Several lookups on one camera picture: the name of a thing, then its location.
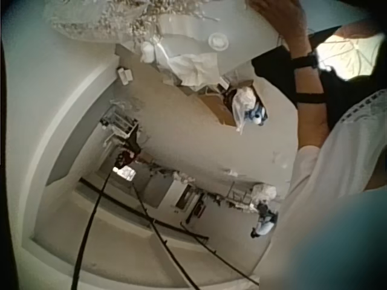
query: window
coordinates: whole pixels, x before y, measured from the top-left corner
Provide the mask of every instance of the window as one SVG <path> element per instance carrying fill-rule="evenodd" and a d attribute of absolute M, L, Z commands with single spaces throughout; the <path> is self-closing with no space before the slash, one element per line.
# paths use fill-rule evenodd
<path fill-rule="evenodd" d="M 183 194 L 180 196 L 180 199 L 176 203 L 176 207 L 180 210 L 186 210 L 188 208 L 188 205 L 191 203 L 192 199 L 195 196 L 195 190 L 192 188 L 191 185 L 187 185 L 186 189 L 184 190 Z"/>
<path fill-rule="evenodd" d="M 113 168 L 113 171 L 116 172 L 122 178 L 125 178 L 128 181 L 132 181 L 135 176 L 135 170 L 130 168 L 129 166 L 124 166 L 121 169 L 116 167 Z"/>

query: black cable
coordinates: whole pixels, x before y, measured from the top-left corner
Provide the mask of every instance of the black cable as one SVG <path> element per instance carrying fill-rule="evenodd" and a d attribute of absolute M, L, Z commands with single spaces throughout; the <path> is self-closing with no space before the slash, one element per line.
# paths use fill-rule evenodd
<path fill-rule="evenodd" d="M 184 228 L 187 232 L 190 232 L 181 222 L 180 222 L 180 226 L 182 228 Z M 218 259 L 220 259 L 220 261 L 222 261 L 223 263 L 225 263 L 228 267 L 230 267 L 231 269 L 233 269 L 235 272 L 237 272 L 239 275 L 243 276 L 244 278 L 246 278 L 248 281 L 254 283 L 256 286 L 259 286 L 259 283 L 253 279 L 251 279 L 248 275 L 244 274 L 243 272 L 241 272 L 238 268 L 235 268 L 233 265 L 231 265 L 228 261 L 224 260 L 221 256 L 219 256 L 216 251 L 213 251 L 211 250 L 206 244 L 202 243 L 202 241 L 200 241 L 197 237 L 193 237 L 200 245 L 202 245 L 203 247 L 205 247 L 206 250 L 208 250 L 208 252 L 210 252 L 211 254 L 213 254 L 215 257 L 217 257 Z"/>
<path fill-rule="evenodd" d="M 99 202 L 101 200 L 102 193 L 105 190 L 105 187 L 106 187 L 106 185 L 108 183 L 109 177 L 112 174 L 112 172 L 113 171 L 111 170 L 109 175 L 108 175 L 108 177 L 105 180 L 105 183 L 102 186 L 102 189 L 101 189 L 101 191 L 100 191 L 100 193 L 98 195 L 98 199 L 96 201 L 96 204 L 94 205 L 93 211 L 92 211 L 92 213 L 90 215 L 90 218 L 89 218 L 89 221 L 87 223 L 85 233 L 83 234 L 82 243 L 80 244 L 79 251 L 78 251 L 77 261 L 75 262 L 74 274 L 73 274 L 73 282 L 71 284 L 71 290 L 77 290 L 78 289 L 80 267 L 82 266 L 83 254 L 85 252 L 86 243 L 87 243 L 87 239 L 89 237 L 89 232 L 90 232 L 90 229 L 91 229 L 91 225 L 93 224 L 94 216 L 96 215 L 97 207 L 98 207 Z"/>
<path fill-rule="evenodd" d="M 163 237 L 161 236 L 160 232 L 158 231 L 158 229 L 156 228 L 156 226 L 154 225 L 153 223 L 153 218 L 151 218 L 149 215 L 148 215 L 148 210 L 146 209 L 143 201 L 141 200 L 141 197 L 140 195 L 138 194 L 138 192 L 136 191 L 136 189 L 134 188 L 134 192 L 135 194 L 137 195 L 137 199 L 138 201 L 140 202 L 140 205 L 144 211 L 144 213 L 147 215 L 147 217 L 150 219 L 150 224 L 151 224 L 151 227 L 153 229 L 153 231 L 155 232 L 155 234 L 157 235 L 158 239 L 160 240 L 161 244 L 163 245 L 164 249 L 167 251 L 167 253 L 169 254 L 169 256 L 171 257 L 171 259 L 174 261 L 174 263 L 176 264 L 177 268 L 179 268 L 180 272 L 182 273 L 182 275 L 184 275 L 184 277 L 187 279 L 187 281 L 191 284 L 191 286 L 195 289 L 195 290 L 200 290 L 200 288 L 198 287 L 198 285 L 195 284 L 195 282 L 191 279 L 191 277 L 188 275 L 188 273 L 186 272 L 186 270 L 183 268 L 183 266 L 179 263 L 179 261 L 176 259 L 175 255 L 172 253 L 172 251 L 169 249 L 169 247 L 167 246 L 167 241 L 166 240 L 163 240 Z"/>

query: black wristband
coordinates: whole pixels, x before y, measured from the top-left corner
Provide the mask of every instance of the black wristband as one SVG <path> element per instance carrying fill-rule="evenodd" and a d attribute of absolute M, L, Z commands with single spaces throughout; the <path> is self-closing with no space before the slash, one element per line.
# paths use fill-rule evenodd
<path fill-rule="evenodd" d="M 327 98 L 325 94 L 304 94 L 298 92 L 296 94 L 298 103 L 306 103 L 306 104 L 324 104 L 327 102 Z"/>
<path fill-rule="evenodd" d="M 319 65 L 319 61 L 317 59 L 317 55 L 314 51 L 308 53 L 307 56 L 297 57 L 296 59 L 291 60 L 293 68 L 306 68 L 311 66 L 312 68 L 317 68 Z"/>

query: light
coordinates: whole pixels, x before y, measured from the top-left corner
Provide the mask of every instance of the light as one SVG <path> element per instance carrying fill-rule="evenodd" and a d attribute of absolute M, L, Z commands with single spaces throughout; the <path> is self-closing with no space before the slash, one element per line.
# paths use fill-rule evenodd
<path fill-rule="evenodd" d="M 113 167 L 113 172 L 116 172 L 122 178 L 125 178 L 128 181 L 132 181 L 135 176 L 135 170 L 129 166 L 124 166 L 121 169 Z"/>

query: white shirt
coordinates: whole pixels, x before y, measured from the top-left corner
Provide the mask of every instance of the white shirt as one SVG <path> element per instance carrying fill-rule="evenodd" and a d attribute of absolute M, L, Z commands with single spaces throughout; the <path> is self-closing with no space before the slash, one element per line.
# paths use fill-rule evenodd
<path fill-rule="evenodd" d="M 273 289 L 287 270 L 293 246 L 328 219 L 344 196 L 363 192 L 387 146 L 387 90 L 353 106 L 321 149 L 305 146 L 293 165 L 289 193 L 281 206 L 270 252 L 258 273 L 260 290 Z"/>

